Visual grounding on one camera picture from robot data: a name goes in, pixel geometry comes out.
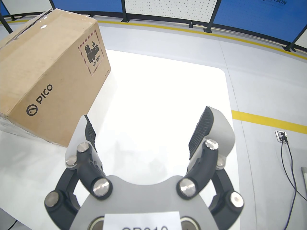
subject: white label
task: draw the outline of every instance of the white label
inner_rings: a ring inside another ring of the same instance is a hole
[[[103,230],[182,230],[179,212],[106,214]]]

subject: black cable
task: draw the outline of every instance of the black cable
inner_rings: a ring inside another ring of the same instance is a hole
[[[15,220],[14,224],[11,225],[10,228],[9,228],[8,230],[12,229],[12,227],[16,224],[16,222],[17,222],[17,220]]]
[[[287,227],[288,227],[289,221],[290,221],[290,217],[291,217],[292,210],[293,210],[293,206],[294,206],[294,201],[295,201],[297,189],[296,189],[296,181],[295,181],[294,172],[293,172],[293,158],[292,158],[291,150],[290,150],[290,147],[289,147],[289,144],[288,144],[288,139],[287,139],[286,136],[283,136],[282,139],[283,139],[283,140],[282,140],[282,146],[281,146],[281,157],[282,157],[283,167],[284,167],[284,170],[285,170],[285,165],[284,165],[284,161],[283,161],[283,141],[285,141],[285,142],[287,143],[288,150],[289,150],[289,153],[290,153],[290,158],[291,158],[291,173],[292,173],[293,182],[294,182],[294,187],[295,187],[295,193],[294,193],[293,201],[292,201],[291,208],[290,208],[290,211],[289,211],[289,216],[288,216],[288,219],[287,219],[286,226],[285,226],[285,228],[284,228],[284,230],[286,230]]]
[[[295,189],[295,187],[294,187],[292,181],[290,180],[290,178],[289,178],[289,176],[288,176],[288,173],[287,173],[287,171],[286,171],[286,169],[285,169],[285,165],[284,165],[284,162],[283,162],[283,158],[282,158],[282,163],[283,163],[283,168],[284,168],[285,174],[286,174],[286,176],[287,176],[289,182],[291,183],[292,187]],[[304,198],[304,196],[303,196],[301,193],[299,193],[298,190],[296,190],[296,192],[297,192],[303,199],[305,199],[305,200],[307,201],[307,199]]]

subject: white table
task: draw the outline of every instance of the white table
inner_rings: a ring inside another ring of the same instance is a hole
[[[106,175],[154,184],[186,173],[188,143],[206,106],[232,125],[222,70],[144,55],[107,51],[111,73],[88,117]],[[57,229],[44,199],[65,170],[66,148],[0,132],[0,207],[33,230]],[[239,191],[236,148],[226,171]],[[78,184],[80,205],[88,192]],[[212,183],[201,192],[207,205]],[[239,230],[239,220],[232,229]]]

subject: box flap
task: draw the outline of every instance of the box flap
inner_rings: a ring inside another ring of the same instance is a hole
[[[10,37],[12,41],[0,50],[0,112],[8,116],[65,50],[95,22],[84,15],[55,9],[17,38]],[[15,36],[26,27],[10,35]]]
[[[0,41],[0,50],[5,45],[10,43],[14,38],[17,38],[20,34],[22,34],[24,31],[26,31],[28,28],[30,28],[33,24],[35,24],[37,21],[39,21],[42,17],[44,17],[45,15],[50,13],[51,11],[52,11],[52,9],[49,9],[49,10],[43,12],[42,14],[36,16],[35,18],[28,20],[25,24],[23,24],[18,29],[16,29],[14,32],[12,32],[12,34],[9,34],[4,39],[2,39]]]

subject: floor power outlet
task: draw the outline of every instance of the floor power outlet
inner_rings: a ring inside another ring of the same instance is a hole
[[[280,143],[283,141],[283,140],[282,140],[283,134],[285,134],[286,138],[288,138],[287,133],[284,132],[284,131],[275,130],[275,134],[276,134],[277,141],[280,142]]]

